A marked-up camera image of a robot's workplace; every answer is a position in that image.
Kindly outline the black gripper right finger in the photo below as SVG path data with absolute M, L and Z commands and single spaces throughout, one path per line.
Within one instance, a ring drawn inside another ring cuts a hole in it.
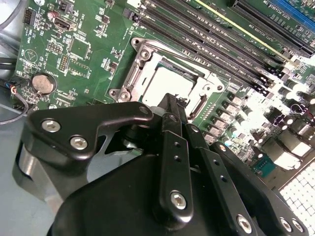
M 201 131 L 188 123 L 185 99 L 177 99 L 185 124 L 192 163 L 200 168 L 208 193 L 203 210 L 212 209 L 211 219 L 219 236 L 307 236 L 305 224 L 284 199 L 272 191 L 224 144 L 208 145 Z M 213 197 L 214 203 L 206 200 Z

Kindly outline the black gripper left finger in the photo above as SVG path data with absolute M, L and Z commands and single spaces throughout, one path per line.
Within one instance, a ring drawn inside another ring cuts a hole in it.
M 28 117 L 30 178 L 56 214 L 72 193 L 93 182 L 88 181 L 88 168 L 100 152 L 122 153 L 135 145 L 142 150 L 138 157 L 158 158 L 156 220 L 190 222 L 194 206 L 185 124 L 174 96 L 165 95 L 159 107 L 163 115 L 127 102 L 37 111 Z

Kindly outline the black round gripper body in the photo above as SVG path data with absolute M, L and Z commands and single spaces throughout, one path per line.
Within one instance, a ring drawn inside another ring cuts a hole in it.
M 135 158 L 72 193 L 60 207 L 51 236 L 226 236 L 218 200 L 197 166 L 190 170 L 193 218 L 172 231 L 153 214 L 158 158 Z

